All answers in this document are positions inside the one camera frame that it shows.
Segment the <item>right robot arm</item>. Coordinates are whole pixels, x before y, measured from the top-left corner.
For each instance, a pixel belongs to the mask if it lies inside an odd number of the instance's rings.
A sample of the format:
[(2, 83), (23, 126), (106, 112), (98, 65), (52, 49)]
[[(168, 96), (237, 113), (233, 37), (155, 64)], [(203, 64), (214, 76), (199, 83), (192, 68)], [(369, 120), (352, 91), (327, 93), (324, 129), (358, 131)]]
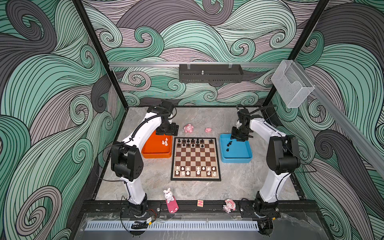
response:
[(245, 106), (237, 105), (238, 121), (232, 127), (231, 139), (245, 142), (258, 134), (268, 143), (266, 162), (269, 167), (263, 187), (258, 191), (254, 209), (258, 214), (266, 215), (278, 207), (279, 192), (288, 177), (301, 165), (299, 157), (299, 143), (294, 135), (287, 135), (267, 123), (255, 113), (264, 107), (250, 112)]

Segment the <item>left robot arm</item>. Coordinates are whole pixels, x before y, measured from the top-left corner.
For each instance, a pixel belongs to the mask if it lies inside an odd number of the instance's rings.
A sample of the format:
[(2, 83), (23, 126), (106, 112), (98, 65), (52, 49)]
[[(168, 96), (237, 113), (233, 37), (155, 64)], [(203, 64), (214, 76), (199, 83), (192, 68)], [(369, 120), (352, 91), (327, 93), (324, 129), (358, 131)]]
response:
[(136, 215), (144, 215), (147, 210), (147, 194), (140, 179), (144, 168), (142, 149), (152, 133), (178, 135), (179, 125), (173, 122), (176, 114), (175, 105), (169, 101), (163, 100), (158, 106), (150, 106), (135, 130), (111, 146), (111, 169), (124, 182), (129, 207)]

